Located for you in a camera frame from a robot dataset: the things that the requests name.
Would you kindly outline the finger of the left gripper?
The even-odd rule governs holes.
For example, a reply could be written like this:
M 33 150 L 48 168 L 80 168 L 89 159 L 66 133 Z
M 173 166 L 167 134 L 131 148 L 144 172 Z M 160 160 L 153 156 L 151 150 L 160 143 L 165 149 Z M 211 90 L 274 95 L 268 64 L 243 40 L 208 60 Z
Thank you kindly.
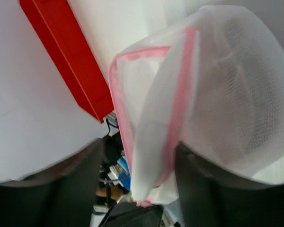
M 163 208 L 119 203 L 111 208 L 100 222 L 101 227 L 160 227 Z

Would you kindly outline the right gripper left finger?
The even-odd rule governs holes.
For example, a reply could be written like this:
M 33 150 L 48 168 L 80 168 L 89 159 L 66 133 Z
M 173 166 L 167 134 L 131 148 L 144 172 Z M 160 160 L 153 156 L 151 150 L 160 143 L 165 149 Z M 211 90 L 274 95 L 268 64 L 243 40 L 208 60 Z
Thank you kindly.
M 0 183 L 0 227 L 90 226 L 104 150 L 96 139 L 29 178 Z

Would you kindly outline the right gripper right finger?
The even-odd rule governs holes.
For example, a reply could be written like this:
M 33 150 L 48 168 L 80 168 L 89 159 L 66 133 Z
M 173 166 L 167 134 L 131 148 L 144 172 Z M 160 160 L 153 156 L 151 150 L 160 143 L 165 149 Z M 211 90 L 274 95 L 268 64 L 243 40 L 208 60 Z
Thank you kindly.
M 176 147 L 175 175 L 187 227 L 284 227 L 284 184 L 233 174 L 183 142 Z

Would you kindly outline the spare white mesh laundry bag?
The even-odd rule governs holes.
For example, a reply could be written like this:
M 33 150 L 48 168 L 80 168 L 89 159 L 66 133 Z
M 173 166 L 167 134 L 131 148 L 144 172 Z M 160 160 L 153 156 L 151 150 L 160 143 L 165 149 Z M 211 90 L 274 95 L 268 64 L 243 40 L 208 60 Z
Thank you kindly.
M 241 176 L 284 183 L 284 13 L 205 5 L 118 54 L 108 82 L 132 198 L 178 198 L 183 141 Z

